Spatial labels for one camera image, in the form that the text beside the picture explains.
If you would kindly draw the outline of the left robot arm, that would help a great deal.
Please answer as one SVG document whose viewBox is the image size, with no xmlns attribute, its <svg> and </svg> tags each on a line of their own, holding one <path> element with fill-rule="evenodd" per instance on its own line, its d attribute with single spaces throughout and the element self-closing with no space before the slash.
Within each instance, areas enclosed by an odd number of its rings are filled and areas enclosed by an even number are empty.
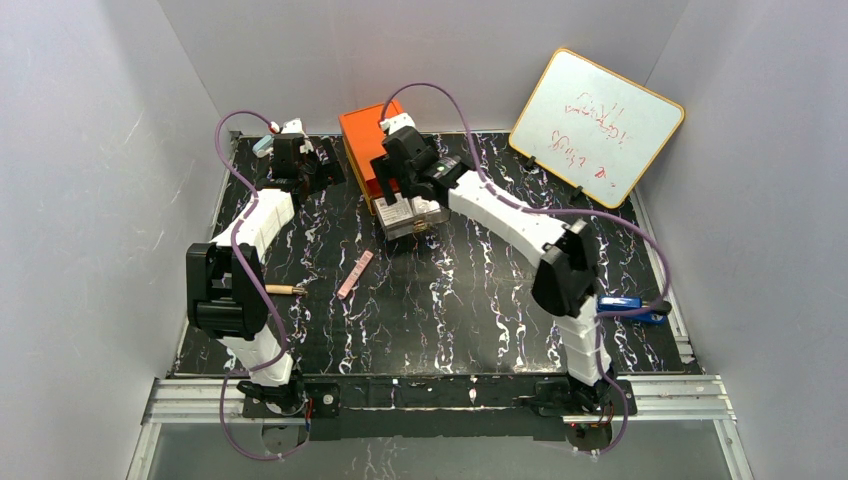
<svg viewBox="0 0 848 480">
<path fill-rule="evenodd" d="M 268 322 L 281 319 L 267 291 L 263 260 L 303 201 L 338 175 L 321 161 L 303 132 L 264 137 L 256 150 L 269 156 L 270 175 L 231 224 L 186 252 L 187 314 L 191 326 L 224 345 L 252 384 L 282 387 L 294 361 Z"/>
</svg>

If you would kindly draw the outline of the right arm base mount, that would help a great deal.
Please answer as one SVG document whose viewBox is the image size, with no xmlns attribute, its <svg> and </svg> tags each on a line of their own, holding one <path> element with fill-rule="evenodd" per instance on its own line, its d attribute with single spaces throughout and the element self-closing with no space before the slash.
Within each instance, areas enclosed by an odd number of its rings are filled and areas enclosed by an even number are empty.
<svg viewBox="0 0 848 480">
<path fill-rule="evenodd" d="M 611 385 L 601 379 L 588 386 L 570 377 L 544 380 L 534 385 L 526 403 L 541 416 L 589 415 L 598 420 L 602 413 L 609 414 L 609 406 L 614 415 L 622 415 L 624 407 L 630 415 L 638 412 L 635 393 L 628 381 Z"/>
</svg>

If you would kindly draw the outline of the white printed box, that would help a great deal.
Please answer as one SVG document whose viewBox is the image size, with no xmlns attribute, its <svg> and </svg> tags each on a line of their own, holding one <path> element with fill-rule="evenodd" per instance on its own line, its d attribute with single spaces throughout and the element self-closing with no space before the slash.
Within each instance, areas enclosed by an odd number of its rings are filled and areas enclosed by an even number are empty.
<svg viewBox="0 0 848 480">
<path fill-rule="evenodd" d="M 407 223 L 414 217 L 409 201 L 402 197 L 396 198 L 391 205 L 386 202 L 385 197 L 380 197 L 373 201 L 373 206 L 381 226 L 386 230 Z"/>
</svg>

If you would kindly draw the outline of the pink lipstick box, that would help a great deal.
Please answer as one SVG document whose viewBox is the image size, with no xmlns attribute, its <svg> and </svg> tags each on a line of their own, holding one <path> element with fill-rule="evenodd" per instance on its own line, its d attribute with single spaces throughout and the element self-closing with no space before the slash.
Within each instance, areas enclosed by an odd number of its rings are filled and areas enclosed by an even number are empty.
<svg viewBox="0 0 848 480">
<path fill-rule="evenodd" d="M 339 300 L 346 299 L 351 290 L 354 288 L 364 270 L 367 268 L 368 264 L 372 260 L 374 254 L 370 250 L 365 250 L 362 255 L 357 259 L 353 269 L 347 275 L 344 282 L 341 284 L 339 289 L 337 290 L 336 296 Z"/>
</svg>

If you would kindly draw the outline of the wooden makeup brush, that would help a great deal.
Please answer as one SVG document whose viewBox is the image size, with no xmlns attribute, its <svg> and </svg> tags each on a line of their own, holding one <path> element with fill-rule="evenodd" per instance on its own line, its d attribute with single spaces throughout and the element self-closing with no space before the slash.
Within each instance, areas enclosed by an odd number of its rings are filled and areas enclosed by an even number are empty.
<svg viewBox="0 0 848 480">
<path fill-rule="evenodd" d="M 265 290 L 271 295 L 305 295 L 307 293 L 304 287 L 280 284 L 266 285 Z"/>
</svg>

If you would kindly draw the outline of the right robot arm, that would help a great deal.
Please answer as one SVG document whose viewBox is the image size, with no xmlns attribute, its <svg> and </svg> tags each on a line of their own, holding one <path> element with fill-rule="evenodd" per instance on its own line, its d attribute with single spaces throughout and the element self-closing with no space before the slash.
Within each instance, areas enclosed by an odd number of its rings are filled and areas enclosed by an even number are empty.
<svg viewBox="0 0 848 480">
<path fill-rule="evenodd" d="M 449 213 L 481 224 L 534 268 L 532 297 L 555 320 L 568 375 L 587 386 L 612 379 L 596 319 L 597 249 L 585 222 L 532 212 L 473 160 L 442 154 L 433 137 L 402 117 L 369 128 L 344 126 L 341 133 L 369 211 L 387 238 L 438 223 Z"/>
</svg>

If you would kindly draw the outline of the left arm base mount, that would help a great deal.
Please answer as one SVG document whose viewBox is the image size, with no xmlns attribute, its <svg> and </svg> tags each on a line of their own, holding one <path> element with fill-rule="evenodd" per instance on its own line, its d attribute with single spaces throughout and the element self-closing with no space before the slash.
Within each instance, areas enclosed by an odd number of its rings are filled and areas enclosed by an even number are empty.
<svg viewBox="0 0 848 480">
<path fill-rule="evenodd" d="M 262 386 L 241 380 L 237 390 L 251 404 L 263 404 L 282 416 L 308 415 L 310 419 L 335 418 L 340 413 L 341 390 L 337 383 L 309 382 L 294 375 L 282 386 Z"/>
</svg>

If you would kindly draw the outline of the clear plastic drawer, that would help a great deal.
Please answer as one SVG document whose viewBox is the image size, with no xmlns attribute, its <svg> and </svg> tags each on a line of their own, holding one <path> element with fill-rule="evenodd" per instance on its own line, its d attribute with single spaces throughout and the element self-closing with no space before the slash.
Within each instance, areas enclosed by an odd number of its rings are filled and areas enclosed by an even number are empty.
<svg viewBox="0 0 848 480">
<path fill-rule="evenodd" d="M 411 207 L 412 207 L 412 200 L 414 198 L 412 198 L 412 199 L 405 198 L 409 201 Z M 450 212 L 449 209 L 441 206 L 441 213 L 438 214 L 438 215 L 422 217 L 422 216 L 416 216 L 415 213 L 414 213 L 414 217 L 411 221 L 404 223 L 402 225 L 398 225 L 396 228 L 386 230 L 381 226 L 381 224 L 380 224 L 380 226 L 382 227 L 382 230 L 384 232 L 384 236 L 387 240 L 396 240 L 396 239 L 403 237 L 403 236 L 406 236 L 406 235 L 426 231 L 429 228 L 431 228 L 431 227 L 433 227 L 437 224 L 444 223 L 444 222 L 446 222 L 450 219 L 450 214 L 451 214 L 451 212 Z"/>
</svg>

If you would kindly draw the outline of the orange drawer organizer box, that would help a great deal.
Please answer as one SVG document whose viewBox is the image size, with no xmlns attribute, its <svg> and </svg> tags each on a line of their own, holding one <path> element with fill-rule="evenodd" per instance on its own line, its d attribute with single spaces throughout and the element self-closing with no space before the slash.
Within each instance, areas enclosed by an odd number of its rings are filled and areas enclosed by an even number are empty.
<svg viewBox="0 0 848 480">
<path fill-rule="evenodd" d="M 376 216 L 373 201 L 382 197 L 370 161 L 387 154 L 382 146 L 385 134 L 379 128 L 383 104 L 375 104 L 341 114 L 339 124 L 347 158 L 369 212 Z"/>
</svg>

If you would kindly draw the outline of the white cube box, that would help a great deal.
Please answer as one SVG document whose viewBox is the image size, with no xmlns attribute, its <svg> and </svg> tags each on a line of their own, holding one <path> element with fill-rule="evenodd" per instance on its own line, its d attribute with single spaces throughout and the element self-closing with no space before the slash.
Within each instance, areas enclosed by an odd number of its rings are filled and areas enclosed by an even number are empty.
<svg viewBox="0 0 848 480">
<path fill-rule="evenodd" d="M 422 197 L 415 197 L 412 207 L 416 216 L 428 217 L 441 213 L 441 205 L 437 201 L 425 200 Z"/>
</svg>

